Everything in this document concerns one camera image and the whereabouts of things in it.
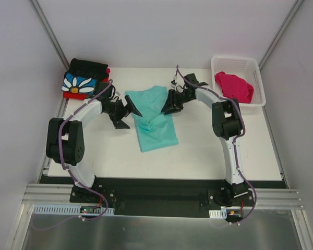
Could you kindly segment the teal t shirt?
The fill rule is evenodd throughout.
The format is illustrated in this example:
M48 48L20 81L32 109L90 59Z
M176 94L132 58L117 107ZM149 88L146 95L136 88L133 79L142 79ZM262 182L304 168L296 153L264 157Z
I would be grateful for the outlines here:
M144 91L127 91L126 95L141 113L141 116L133 114L141 152L178 144L173 117L162 113L167 88L155 85Z

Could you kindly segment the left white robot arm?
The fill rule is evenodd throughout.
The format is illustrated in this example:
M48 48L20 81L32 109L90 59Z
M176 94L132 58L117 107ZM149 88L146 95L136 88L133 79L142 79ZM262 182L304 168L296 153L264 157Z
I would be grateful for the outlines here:
M126 104L123 104L120 98L113 96L113 90L112 80L107 83L100 82L93 94L89 95L71 114L62 118L52 118L49 121L46 156L61 164L63 170L68 171L75 185L83 188L82 197L90 203L99 199L100 190L94 186L95 176L83 159L84 129L100 114L109 115L116 129L130 128L122 121L129 114L142 116L128 95L125 95Z

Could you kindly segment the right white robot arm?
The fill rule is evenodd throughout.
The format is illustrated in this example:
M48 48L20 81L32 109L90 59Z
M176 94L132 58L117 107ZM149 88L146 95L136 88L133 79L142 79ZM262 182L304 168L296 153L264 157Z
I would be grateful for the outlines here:
M205 82L199 82L195 74L184 77L184 85L177 83L177 75L171 81L162 113L168 115L183 110L184 104L193 100L204 103L212 112L212 130L220 139L225 161L225 187L214 195L213 200L226 207L237 205L249 187L245 181L240 156L239 138L246 132L244 121L235 99L221 96Z

